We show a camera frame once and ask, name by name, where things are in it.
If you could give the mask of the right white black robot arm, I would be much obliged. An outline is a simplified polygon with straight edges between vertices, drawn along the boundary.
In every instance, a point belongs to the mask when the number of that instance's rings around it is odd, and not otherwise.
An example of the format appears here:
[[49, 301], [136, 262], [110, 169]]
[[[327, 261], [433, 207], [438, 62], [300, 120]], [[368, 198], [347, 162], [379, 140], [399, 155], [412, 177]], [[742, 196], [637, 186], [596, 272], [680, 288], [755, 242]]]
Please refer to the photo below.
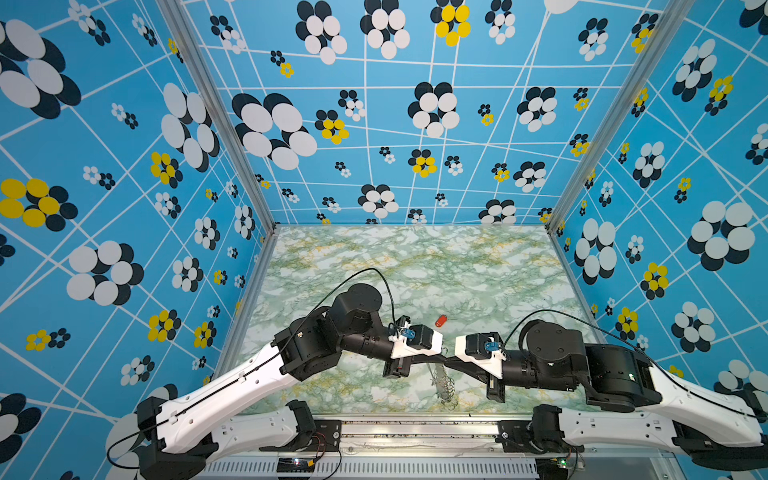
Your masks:
[[488, 350], [495, 332], [455, 341], [450, 369], [486, 386], [503, 402], [508, 386], [573, 391], [582, 388], [594, 413], [553, 405], [534, 408], [528, 422], [503, 421], [498, 442], [512, 452], [578, 453], [589, 443], [657, 447], [722, 471], [767, 466], [767, 436], [755, 398], [718, 393], [673, 379], [643, 353], [591, 344], [581, 332], [534, 320], [517, 350]]

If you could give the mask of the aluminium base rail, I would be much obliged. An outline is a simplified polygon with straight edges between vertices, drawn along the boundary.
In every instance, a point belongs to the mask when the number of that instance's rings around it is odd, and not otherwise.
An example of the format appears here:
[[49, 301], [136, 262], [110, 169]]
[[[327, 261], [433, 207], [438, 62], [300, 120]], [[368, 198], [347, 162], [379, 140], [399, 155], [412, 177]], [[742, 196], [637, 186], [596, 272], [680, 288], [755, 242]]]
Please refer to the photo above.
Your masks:
[[506, 452], [497, 416], [318, 417], [302, 451], [244, 451], [212, 460], [200, 479], [681, 479], [670, 453], [588, 444], [580, 453]]

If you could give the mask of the right aluminium corner post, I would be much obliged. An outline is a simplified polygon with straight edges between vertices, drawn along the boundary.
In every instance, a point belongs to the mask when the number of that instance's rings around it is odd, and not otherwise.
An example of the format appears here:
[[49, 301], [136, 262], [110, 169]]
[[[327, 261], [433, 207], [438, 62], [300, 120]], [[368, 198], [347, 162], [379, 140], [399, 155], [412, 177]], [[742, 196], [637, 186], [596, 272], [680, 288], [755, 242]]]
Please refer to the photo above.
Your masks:
[[694, 4], [694, 0], [670, 1], [662, 12], [656, 33], [630, 70], [618, 95], [601, 121], [588, 153], [580, 161], [554, 207], [551, 220], [547, 224], [547, 232], [552, 238], [555, 238], [557, 228], [576, 203], [585, 179], [596, 167], [606, 147], [616, 135], [636, 95], [654, 72]]

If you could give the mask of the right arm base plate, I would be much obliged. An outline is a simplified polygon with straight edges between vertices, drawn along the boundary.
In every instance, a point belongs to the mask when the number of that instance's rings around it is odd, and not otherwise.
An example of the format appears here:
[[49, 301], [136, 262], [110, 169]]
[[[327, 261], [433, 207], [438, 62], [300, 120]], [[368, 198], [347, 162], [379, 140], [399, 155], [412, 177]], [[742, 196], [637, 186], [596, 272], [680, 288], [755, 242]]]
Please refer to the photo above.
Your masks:
[[556, 420], [503, 420], [497, 423], [495, 442], [507, 453], [583, 453], [583, 446], [565, 441]]

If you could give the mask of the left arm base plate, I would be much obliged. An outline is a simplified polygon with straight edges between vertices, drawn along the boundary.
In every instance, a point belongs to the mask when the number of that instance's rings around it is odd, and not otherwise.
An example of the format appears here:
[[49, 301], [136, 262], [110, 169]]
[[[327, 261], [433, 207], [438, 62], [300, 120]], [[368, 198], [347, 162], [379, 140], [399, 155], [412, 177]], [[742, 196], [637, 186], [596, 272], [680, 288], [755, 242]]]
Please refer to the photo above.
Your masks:
[[261, 452], [338, 452], [343, 423], [337, 419], [316, 419], [311, 433], [299, 433], [285, 446], [260, 447]]

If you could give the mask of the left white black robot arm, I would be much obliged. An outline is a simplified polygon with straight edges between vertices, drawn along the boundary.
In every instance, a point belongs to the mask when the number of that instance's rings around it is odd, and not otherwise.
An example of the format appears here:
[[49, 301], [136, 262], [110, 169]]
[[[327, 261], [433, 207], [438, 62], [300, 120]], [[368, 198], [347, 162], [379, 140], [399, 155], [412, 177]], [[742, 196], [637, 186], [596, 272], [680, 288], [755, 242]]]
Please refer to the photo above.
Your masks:
[[406, 317], [388, 329], [379, 316], [381, 305], [376, 288], [355, 284], [209, 384], [177, 399], [151, 396], [141, 402], [137, 425], [146, 442], [136, 450], [140, 476], [191, 479], [214, 459], [237, 451], [303, 447], [316, 427], [301, 401], [258, 420], [248, 428], [249, 438], [239, 433], [234, 417], [264, 397], [336, 367], [344, 352], [384, 361], [388, 376], [405, 376], [413, 356], [441, 354], [441, 333]]

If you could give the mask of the left aluminium corner post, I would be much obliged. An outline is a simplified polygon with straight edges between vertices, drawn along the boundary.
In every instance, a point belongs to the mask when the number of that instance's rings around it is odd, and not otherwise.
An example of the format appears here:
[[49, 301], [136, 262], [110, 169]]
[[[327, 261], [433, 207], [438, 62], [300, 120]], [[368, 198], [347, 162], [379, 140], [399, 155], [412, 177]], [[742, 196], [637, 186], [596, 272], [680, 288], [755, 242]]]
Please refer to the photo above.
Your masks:
[[228, 118], [224, 102], [215, 87], [213, 77], [204, 60], [203, 51], [195, 41], [192, 24], [188, 21], [180, 1], [159, 0], [157, 4], [173, 39], [182, 51], [190, 76], [203, 98], [218, 135], [226, 147], [236, 173], [240, 176], [243, 187], [266, 231], [265, 237], [269, 239], [274, 234], [276, 223], [266, 200], [259, 191], [259, 186], [255, 180], [255, 173], [238, 140], [235, 128]]

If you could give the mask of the aluminium corner post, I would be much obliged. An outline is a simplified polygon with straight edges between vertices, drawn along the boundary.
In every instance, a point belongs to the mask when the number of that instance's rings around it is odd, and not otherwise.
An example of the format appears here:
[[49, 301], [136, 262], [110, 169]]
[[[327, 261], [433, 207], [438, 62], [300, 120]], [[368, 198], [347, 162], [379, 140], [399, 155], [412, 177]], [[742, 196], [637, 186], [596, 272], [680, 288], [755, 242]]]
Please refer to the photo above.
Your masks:
[[203, 51], [195, 41], [192, 24], [188, 21], [180, 1], [159, 0], [157, 4], [173, 39], [182, 51], [190, 76], [203, 98], [218, 135], [226, 147], [236, 173], [240, 176], [243, 187], [266, 231], [265, 237], [269, 239], [274, 234], [276, 223], [266, 200], [259, 191], [259, 186], [255, 180], [255, 173], [238, 140], [235, 128], [228, 118], [224, 102], [215, 87], [213, 77], [204, 60]]
[[616, 135], [636, 95], [654, 72], [694, 4], [694, 0], [670, 1], [662, 12], [656, 33], [630, 70], [618, 95], [601, 121], [588, 153], [580, 161], [554, 207], [551, 220], [547, 224], [547, 232], [552, 238], [555, 238], [557, 228], [576, 203], [585, 179], [596, 167], [606, 147]]

